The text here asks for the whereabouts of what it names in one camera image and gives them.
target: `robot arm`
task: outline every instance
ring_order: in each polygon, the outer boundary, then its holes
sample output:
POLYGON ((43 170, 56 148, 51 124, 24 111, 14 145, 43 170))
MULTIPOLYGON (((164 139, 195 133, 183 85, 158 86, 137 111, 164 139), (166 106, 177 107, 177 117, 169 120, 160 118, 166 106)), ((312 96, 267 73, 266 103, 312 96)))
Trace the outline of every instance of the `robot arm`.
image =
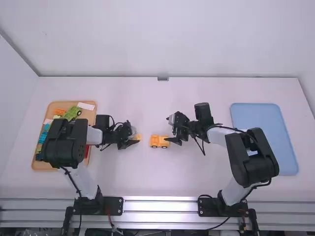
POLYGON ((109 115, 97 115, 95 126, 88 126, 87 119, 68 122, 66 119, 55 119, 43 144, 41 155, 44 162, 64 173, 71 173, 70 184, 80 190, 79 197, 94 200, 100 189, 89 175, 83 160, 86 145, 117 144, 124 149, 139 142, 130 139, 136 133, 135 128, 127 120, 115 129, 109 126, 109 115))
POLYGON ((255 186, 268 185, 262 183, 270 182, 279 174, 277 160, 260 128, 242 131, 214 124, 208 103, 196 104, 195 113, 196 121, 190 121, 181 112, 166 118, 176 135, 166 140, 182 145, 182 141, 187 141, 190 135, 227 148, 233 178, 219 192, 219 198, 226 206, 239 203, 255 186))

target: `light blue tray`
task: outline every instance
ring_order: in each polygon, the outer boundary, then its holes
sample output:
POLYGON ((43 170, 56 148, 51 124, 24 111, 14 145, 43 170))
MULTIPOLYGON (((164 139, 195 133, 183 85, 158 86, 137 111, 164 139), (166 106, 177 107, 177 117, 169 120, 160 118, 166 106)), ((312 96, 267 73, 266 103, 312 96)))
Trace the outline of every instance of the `light blue tray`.
POLYGON ((273 103, 233 103, 233 126, 238 129, 260 127, 279 164, 279 175, 294 176, 299 166, 278 105, 273 103))

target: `green toy truck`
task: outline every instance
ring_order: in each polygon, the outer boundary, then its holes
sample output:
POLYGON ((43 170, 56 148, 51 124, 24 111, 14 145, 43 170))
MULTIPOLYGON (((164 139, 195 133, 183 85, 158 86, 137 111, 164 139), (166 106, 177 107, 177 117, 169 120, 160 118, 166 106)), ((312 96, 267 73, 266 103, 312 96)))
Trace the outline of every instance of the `green toy truck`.
POLYGON ((62 118, 67 119, 70 122, 76 119, 77 116, 81 115, 81 113, 82 113, 82 108, 73 106, 73 107, 70 107, 70 109, 66 113, 64 113, 62 118))

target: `wooden tray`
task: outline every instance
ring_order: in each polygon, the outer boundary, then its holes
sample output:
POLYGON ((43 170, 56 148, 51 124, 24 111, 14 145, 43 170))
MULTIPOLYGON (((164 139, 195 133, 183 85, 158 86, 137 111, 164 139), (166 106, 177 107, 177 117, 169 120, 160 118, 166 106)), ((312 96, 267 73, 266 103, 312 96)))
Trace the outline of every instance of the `wooden tray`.
MULTIPOLYGON (((53 111, 56 108, 68 110, 70 107, 76 106, 78 104, 78 102, 83 102, 83 103, 87 103, 87 104, 91 104, 91 105, 95 106, 93 111, 82 109, 82 114, 78 117, 78 118, 86 118, 86 119, 88 119, 88 124, 94 125, 94 123, 95 123, 95 116, 96 116, 96 103, 93 102, 93 101, 68 101, 68 102, 60 101, 60 102, 52 102, 47 107, 47 111, 46 111, 46 115, 45 115, 44 120, 45 119, 52 119, 53 116, 54 116, 53 111)), ((41 129, 41 131, 39 133, 39 136, 43 132, 43 128, 44 128, 44 125, 42 125, 42 129, 41 129)), ((40 145, 41 144, 37 144, 36 147, 35 147, 33 159, 31 161, 32 169, 35 170, 35 171, 56 171, 57 169, 56 168, 52 168, 49 163, 46 163, 46 162, 43 162, 43 161, 35 161, 36 149, 40 145)), ((89 151, 88 151, 87 158, 84 159, 84 164, 86 166, 89 164, 90 150, 91 149, 89 149, 89 151)))

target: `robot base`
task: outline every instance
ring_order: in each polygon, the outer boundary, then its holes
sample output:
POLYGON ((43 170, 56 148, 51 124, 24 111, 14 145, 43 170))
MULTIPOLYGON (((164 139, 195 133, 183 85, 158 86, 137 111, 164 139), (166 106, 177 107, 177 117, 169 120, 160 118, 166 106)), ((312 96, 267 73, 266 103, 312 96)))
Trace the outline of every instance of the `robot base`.
POLYGON ((123 214, 124 199, 122 197, 104 197, 100 188, 93 200, 79 198, 74 200, 73 215, 112 215, 123 214))
POLYGON ((221 191, 217 198, 199 197, 198 215, 200 217, 248 217, 249 209, 246 199, 232 206, 227 206, 221 196, 221 191))

